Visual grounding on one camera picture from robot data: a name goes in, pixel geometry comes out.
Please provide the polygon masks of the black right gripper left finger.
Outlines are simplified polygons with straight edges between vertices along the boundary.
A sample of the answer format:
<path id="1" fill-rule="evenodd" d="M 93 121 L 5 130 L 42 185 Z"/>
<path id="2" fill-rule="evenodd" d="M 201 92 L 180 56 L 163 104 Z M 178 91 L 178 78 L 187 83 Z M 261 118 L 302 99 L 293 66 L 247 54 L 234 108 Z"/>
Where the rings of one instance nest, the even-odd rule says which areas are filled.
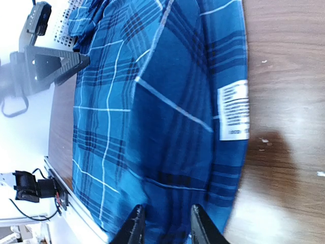
<path id="1" fill-rule="evenodd" d="M 141 244 L 144 243 L 145 209 L 136 205 L 109 244 Z"/>

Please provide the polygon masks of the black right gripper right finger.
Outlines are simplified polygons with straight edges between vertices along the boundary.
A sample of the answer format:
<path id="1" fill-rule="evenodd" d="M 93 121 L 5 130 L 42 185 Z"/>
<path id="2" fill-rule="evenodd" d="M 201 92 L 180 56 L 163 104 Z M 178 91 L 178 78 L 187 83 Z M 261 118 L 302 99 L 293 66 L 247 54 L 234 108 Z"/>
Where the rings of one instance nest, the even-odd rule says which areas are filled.
<path id="1" fill-rule="evenodd" d="M 191 207 L 191 242 L 195 244 L 229 244 L 199 204 Z"/>

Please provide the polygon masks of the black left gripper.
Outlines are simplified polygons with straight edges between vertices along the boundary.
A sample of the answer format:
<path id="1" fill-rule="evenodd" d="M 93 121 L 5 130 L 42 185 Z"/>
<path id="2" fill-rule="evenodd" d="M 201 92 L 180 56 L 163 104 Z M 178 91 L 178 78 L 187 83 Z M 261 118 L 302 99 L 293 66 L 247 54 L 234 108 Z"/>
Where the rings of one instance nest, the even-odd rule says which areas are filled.
<path id="1" fill-rule="evenodd" d="M 1 65 L 1 99 L 32 96 L 36 86 L 61 85 L 89 64 L 89 56 L 78 52 L 26 46 Z"/>

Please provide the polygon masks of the dark blue plaid shirt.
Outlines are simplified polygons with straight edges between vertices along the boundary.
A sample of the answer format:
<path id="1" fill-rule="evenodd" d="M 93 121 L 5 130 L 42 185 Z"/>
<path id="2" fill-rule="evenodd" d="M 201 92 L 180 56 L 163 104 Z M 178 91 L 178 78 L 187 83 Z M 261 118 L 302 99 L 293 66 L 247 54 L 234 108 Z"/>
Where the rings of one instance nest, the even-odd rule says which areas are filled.
<path id="1" fill-rule="evenodd" d="M 73 108 L 75 195 L 110 239 L 145 208 L 146 243 L 188 243 L 200 204 L 220 232 L 249 139 L 241 1 L 84 1 L 69 18 L 89 57 Z"/>

